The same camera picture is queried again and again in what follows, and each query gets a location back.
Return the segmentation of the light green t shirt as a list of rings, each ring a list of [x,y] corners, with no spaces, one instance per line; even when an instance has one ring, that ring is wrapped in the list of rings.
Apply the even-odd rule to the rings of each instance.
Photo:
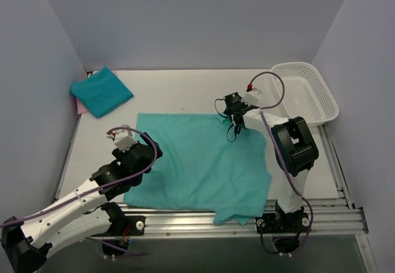
[[[272,180],[263,134],[245,130],[230,143],[228,127],[211,114],[140,113],[136,128],[158,142],[163,156],[124,203],[213,211],[216,225],[231,219],[245,225],[262,215]]]

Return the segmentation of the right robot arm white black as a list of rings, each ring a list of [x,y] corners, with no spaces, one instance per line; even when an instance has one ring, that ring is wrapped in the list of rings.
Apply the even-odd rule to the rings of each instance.
[[[251,90],[245,97],[237,92],[226,95],[223,116],[230,120],[234,136],[249,129],[267,135],[272,141],[276,161],[286,179],[276,202],[274,224],[286,232],[296,225],[295,215],[302,212],[306,178],[319,152],[306,121],[302,117],[290,119],[264,112],[257,106],[261,94]]]

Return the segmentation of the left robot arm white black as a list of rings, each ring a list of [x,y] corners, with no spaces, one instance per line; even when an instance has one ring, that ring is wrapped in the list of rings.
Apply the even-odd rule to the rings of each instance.
[[[129,222],[113,201],[139,185],[163,155],[147,133],[137,141],[134,132],[125,126],[107,132],[115,145],[111,163],[44,210],[24,219],[10,217],[1,224],[1,246],[14,272],[35,272],[59,250],[86,237],[143,228],[141,220]]]

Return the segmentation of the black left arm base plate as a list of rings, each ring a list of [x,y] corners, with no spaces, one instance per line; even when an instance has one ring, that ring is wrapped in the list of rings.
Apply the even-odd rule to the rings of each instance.
[[[95,237],[129,237],[144,234],[146,218],[141,215],[125,216],[110,219],[110,226],[103,233],[94,234]]]

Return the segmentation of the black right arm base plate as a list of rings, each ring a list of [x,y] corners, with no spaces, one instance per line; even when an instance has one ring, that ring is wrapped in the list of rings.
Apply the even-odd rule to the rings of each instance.
[[[277,212],[265,213],[255,218],[257,233],[262,234],[298,234],[306,233],[310,225],[308,214],[281,216]]]

